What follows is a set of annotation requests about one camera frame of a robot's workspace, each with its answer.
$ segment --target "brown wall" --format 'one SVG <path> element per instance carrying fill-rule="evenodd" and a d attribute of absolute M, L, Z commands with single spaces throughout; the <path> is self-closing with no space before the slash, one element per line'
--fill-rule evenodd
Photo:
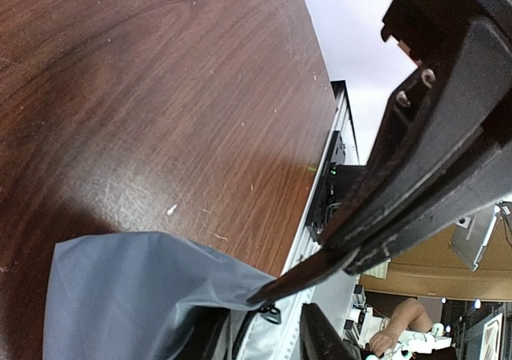
<path fill-rule="evenodd" d="M 450 248 L 454 226 L 393 259 L 387 279 L 363 275 L 368 290 L 409 296 L 512 301 L 512 247 L 500 221 L 475 272 Z"/>

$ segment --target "white speck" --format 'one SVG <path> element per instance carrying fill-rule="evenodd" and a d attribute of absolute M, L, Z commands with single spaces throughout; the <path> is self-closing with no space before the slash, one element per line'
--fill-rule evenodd
<path fill-rule="evenodd" d="M 224 240 L 225 242 L 228 242 L 228 241 L 229 241 L 227 238 L 225 238 L 224 236 L 221 236 L 221 235 L 219 235 L 219 234 L 214 234 L 214 236 L 215 236 L 216 238 L 218 238 L 219 240 Z"/>
<path fill-rule="evenodd" d="M 176 211 L 176 208 L 178 208 L 178 204 L 174 204 L 171 208 L 167 210 L 167 216 L 172 216 L 172 214 Z"/>

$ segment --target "person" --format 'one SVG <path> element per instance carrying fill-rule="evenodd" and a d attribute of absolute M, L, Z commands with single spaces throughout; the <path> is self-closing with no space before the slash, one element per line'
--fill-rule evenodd
<path fill-rule="evenodd" d="M 415 298 L 408 298 L 393 311 L 386 328 L 377 332 L 370 340 L 370 350 L 380 358 L 384 352 L 394 349 L 404 330 L 430 332 L 433 323 L 425 307 Z"/>

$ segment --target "tabletop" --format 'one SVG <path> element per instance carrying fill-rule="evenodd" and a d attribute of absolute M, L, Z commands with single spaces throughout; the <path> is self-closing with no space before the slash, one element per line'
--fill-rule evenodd
<path fill-rule="evenodd" d="M 336 104 L 303 0 L 0 0 L 0 358 L 54 244 L 159 230 L 278 275 Z"/>

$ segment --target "gray cloth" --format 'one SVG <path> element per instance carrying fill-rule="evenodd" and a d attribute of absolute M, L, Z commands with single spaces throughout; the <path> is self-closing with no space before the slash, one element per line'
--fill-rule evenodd
<path fill-rule="evenodd" d="M 172 359 L 201 306 L 253 310 L 272 277 L 160 233 L 88 236 L 55 247 L 44 360 Z"/>

